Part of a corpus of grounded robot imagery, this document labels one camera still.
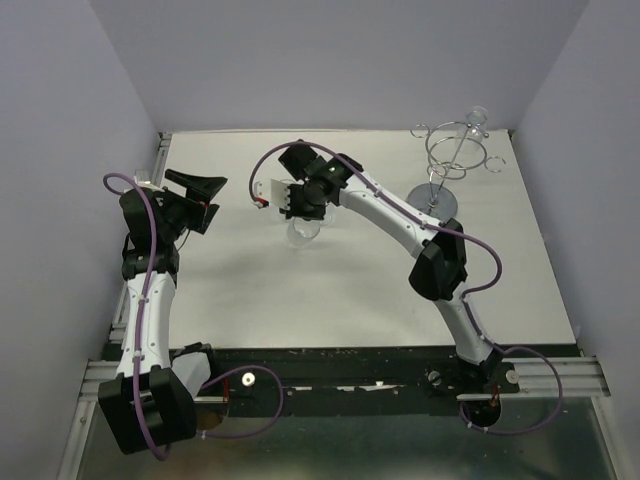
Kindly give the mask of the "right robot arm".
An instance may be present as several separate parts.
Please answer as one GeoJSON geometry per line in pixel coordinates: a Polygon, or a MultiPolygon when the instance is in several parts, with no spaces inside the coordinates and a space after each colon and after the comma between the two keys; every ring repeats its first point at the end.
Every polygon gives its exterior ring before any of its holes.
{"type": "Polygon", "coordinates": [[[496,261],[493,280],[467,286],[466,244],[474,243],[492,256],[495,250],[465,234],[456,219],[442,222],[390,193],[349,156],[332,153],[325,159],[320,149],[303,140],[285,145],[278,161],[295,182],[287,186],[281,213],[288,219],[321,220],[332,204],[360,215],[397,241],[415,260],[410,286],[434,302],[454,339],[462,384],[474,392],[485,390],[496,380],[504,353],[482,330],[470,296],[494,286],[502,264],[496,261]]]}

